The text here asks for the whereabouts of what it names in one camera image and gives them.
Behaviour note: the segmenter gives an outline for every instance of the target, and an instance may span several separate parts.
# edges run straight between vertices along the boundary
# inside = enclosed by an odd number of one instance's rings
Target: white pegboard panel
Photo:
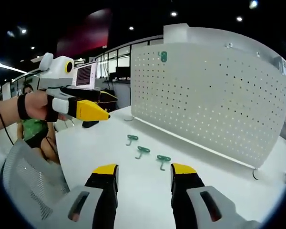
[[[286,77],[225,47],[172,43],[133,50],[131,87],[133,116],[256,168],[286,116]]]

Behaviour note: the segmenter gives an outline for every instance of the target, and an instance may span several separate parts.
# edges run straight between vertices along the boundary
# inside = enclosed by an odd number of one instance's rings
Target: white table
[[[170,164],[160,170],[157,155],[197,170],[206,186],[214,186],[236,204],[247,220],[262,221],[278,201],[285,187],[286,143],[279,137],[269,158],[254,180],[252,169],[205,151],[131,118],[130,107],[111,113],[108,121],[85,129],[68,128],[56,134],[63,173],[69,188],[84,185],[98,166],[119,165],[116,229],[175,228],[171,208]],[[127,135],[138,141],[130,146]],[[151,150],[140,160],[137,146]]]

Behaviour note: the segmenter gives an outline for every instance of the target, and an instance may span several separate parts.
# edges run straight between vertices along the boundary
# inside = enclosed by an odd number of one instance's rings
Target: green shirt
[[[29,140],[39,132],[48,128],[48,125],[45,121],[33,118],[22,120],[21,123],[23,125],[23,140]]]

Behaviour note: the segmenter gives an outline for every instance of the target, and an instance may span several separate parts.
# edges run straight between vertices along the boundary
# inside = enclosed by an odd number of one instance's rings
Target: green hook
[[[139,139],[137,136],[134,136],[134,135],[127,135],[127,137],[129,139],[129,144],[126,144],[127,146],[130,146],[133,140]]]
[[[150,153],[150,149],[148,148],[144,148],[142,146],[138,146],[138,150],[140,151],[140,156],[139,157],[135,157],[135,159],[140,159],[142,154],[148,154]]]
[[[164,165],[165,162],[170,161],[171,158],[168,157],[168,156],[158,155],[158,156],[157,156],[157,159],[158,159],[159,161],[161,161],[160,169],[161,169],[162,171],[165,171],[165,169],[163,168],[163,165]]]

